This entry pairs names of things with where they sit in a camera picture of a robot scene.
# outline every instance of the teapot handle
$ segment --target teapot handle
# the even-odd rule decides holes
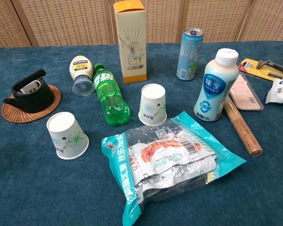
[[[12,92],[19,92],[20,89],[22,89],[24,86],[28,85],[29,83],[31,83],[32,81],[45,76],[46,72],[43,69],[39,69],[35,72],[33,72],[32,74],[28,75],[27,77],[21,79],[20,81],[18,81],[12,88]]]

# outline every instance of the blue carpet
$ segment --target blue carpet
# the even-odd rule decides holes
[[[62,93],[49,116],[27,124],[13,124],[0,114],[0,225],[121,225],[125,197],[101,153],[103,137],[141,126],[138,119],[141,88],[159,83],[166,88],[166,111],[174,117],[185,110],[245,164],[211,184],[162,202],[147,203],[136,225],[283,225],[283,105],[267,104],[263,111],[241,111],[264,153],[252,158],[223,113],[216,122],[204,122],[193,113],[204,67],[220,48],[233,48],[239,60],[272,60],[283,65],[283,42],[203,44],[195,79],[176,78],[180,44],[147,45],[148,80],[124,84],[118,46],[0,48],[0,110],[11,86],[39,68],[45,81]],[[93,65],[112,71],[128,103],[131,116],[124,126],[110,127],[96,93],[72,93],[69,64],[84,55]],[[262,102],[272,86],[247,76]],[[56,155],[46,129],[50,116],[73,113],[90,139],[86,153],[65,161]]]

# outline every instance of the black cast iron teapot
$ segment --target black cast iron teapot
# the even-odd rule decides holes
[[[50,106],[54,94],[43,80],[44,75],[46,72],[40,69],[18,81],[11,89],[14,98],[4,99],[3,103],[27,113],[40,112]]]

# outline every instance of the reed diffuser box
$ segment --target reed diffuser box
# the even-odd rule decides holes
[[[146,11],[139,0],[114,3],[124,83],[146,81]]]

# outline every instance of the blue can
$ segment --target blue can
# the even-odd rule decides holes
[[[190,27],[184,30],[176,73],[179,79],[189,81],[194,78],[202,40],[201,29]]]

